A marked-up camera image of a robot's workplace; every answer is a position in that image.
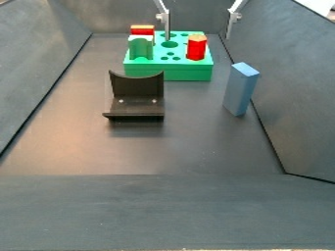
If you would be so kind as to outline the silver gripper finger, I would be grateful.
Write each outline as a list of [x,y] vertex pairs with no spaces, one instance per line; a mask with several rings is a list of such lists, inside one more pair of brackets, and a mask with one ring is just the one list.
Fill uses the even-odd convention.
[[235,0],[232,6],[228,8],[229,21],[225,33],[225,39],[231,38],[232,28],[236,21],[241,18],[241,13],[239,12],[245,5],[248,0]]
[[169,41],[169,10],[163,0],[153,0],[153,2],[159,9],[159,12],[156,13],[156,19],[164,24],[165,41]]

